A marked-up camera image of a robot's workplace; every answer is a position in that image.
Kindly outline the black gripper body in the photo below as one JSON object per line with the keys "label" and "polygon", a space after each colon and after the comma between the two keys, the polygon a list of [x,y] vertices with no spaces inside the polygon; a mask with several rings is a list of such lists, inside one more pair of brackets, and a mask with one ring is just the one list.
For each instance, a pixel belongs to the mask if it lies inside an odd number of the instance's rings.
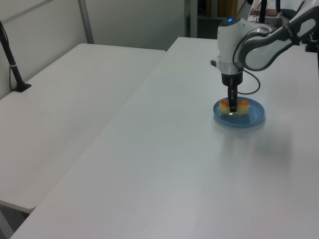
{"label": "black gripper body", "polygon": [[230,87],[231,83],[233,86],[238,86],[243,82],[243,72],[239,72],[237,74],[227,75],[221,74],[222,84]]}

